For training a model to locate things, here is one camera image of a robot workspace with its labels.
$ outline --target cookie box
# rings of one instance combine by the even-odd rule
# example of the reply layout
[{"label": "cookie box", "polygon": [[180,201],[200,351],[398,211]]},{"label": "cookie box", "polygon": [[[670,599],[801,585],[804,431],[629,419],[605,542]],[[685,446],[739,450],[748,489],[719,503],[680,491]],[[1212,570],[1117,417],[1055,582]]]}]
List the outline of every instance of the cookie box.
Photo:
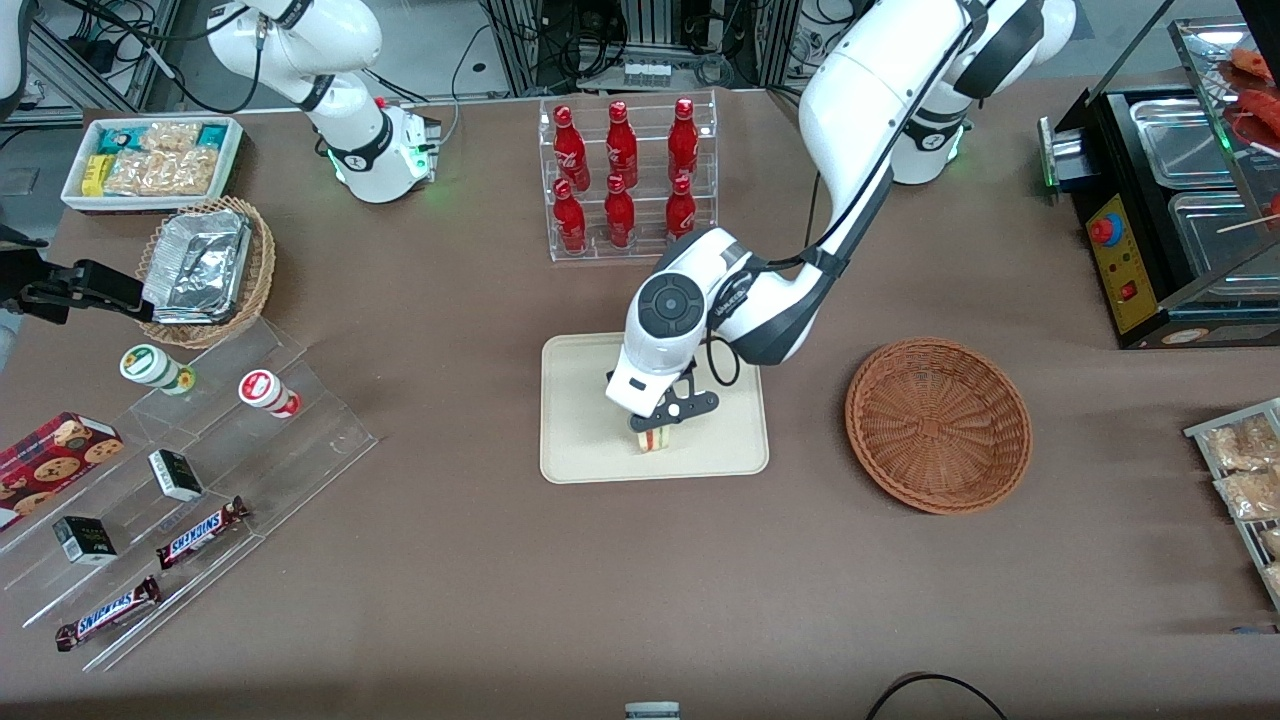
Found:
[{"label": "cookie box", "polygon": [[61,413],[18,445],[0,451],[0,530],[123,447],[115,428]]},{"label": "cookie box", "polygon": [[[81,182],[84,172],[90,169],[91,158],[99,151],[99,143],[104,132],[119,131],[137,126],[146,126],[152,122],[172,123],[201,123],[204,126],[225,126],[227,135],[223,136],[218,152],[218,164],[214,168],[214,178],[209,183],[205,195],[172,195],[151,197],[122,197],[122,196],[91,196],[84,195]],[[67,182],[63,183],[63,202],[68,208],[86,214],[105,213],[150,213],[160,210],[177,210],[204,201],[218,200],[223,196],[227,181],[230,178],[232,167],[236,163],[236,151],[239,149],[243,128],[233,118],[223,115],[147,115],[146,118],[111,118],[108,120],[93,120],[84,129],[76,160],[67,173]]]}]

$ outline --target snickers bar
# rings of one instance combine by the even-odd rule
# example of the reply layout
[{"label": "snickers bar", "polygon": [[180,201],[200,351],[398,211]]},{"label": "snickers bar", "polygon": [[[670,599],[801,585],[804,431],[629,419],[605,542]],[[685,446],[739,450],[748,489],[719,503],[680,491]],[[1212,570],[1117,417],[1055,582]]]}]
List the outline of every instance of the snickers bar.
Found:
[{"label": "snickers bar", "polygon": [[156,555],[160,557],[160,569],[168,570],[186,560],[211,539],[227,532],[228,528],[246,515],[248,515],[248,509],[244,507],[244,501],[237,495],[230,502],[219,507],[218,512],[205,518],[198,525],[178,536],[178,539],[156,550]]},{"label": "snickers bar", "polygon": [[54,638],[58,642],[58,652],[67,652],[102,628],[119,623],[137,609],[159,602],[160,585],[155,578],[147,575],[142,584],[99,607],[91,615],[81,618],[79,623],[68,623],[58,628],[58,635]]}]

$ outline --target bottle cap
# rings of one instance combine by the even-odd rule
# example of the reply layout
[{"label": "bottle cap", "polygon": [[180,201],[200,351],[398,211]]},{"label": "bottle cap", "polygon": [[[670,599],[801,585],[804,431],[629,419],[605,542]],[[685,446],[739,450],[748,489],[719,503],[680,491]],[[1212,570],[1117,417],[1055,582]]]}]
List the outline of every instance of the bottle cap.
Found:
[{"label": "bottle cap", "polygon": [[253,370],[239,384],[241,400],[253,407],[269,407],[284,393],[280,378],[270,370]]},{"label": "bottle cap", "polygon": [[136,383],[148,384],[163,378],[172,364],[164,350],[154,345],[136,345],[120,357],[120,374]]}]

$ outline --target yellow control panel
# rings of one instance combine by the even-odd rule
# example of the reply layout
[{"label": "yellow control panel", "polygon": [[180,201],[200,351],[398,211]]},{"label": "yellow control panel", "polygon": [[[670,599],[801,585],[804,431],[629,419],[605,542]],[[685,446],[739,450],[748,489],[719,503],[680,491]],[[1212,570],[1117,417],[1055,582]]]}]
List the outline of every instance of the yellow control panel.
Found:
[{"label": "yellow control panel", "polygon": [[1089,233],[1093,261],[1098,264],[1116,328],[1126,333],[1155,315],[1158,305],[1120,196],[1103,205],[1084,229]]}]

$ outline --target red cookie box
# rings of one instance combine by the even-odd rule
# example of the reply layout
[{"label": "red cookie box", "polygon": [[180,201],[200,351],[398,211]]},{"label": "red cookie box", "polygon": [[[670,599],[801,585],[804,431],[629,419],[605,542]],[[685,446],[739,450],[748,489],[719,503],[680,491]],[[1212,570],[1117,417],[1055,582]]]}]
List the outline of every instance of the red cookie box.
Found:
[{"label": "red cookie box", "polygon": [[61,413],[0,451],[0,530],[120,451],[115,428]]}]

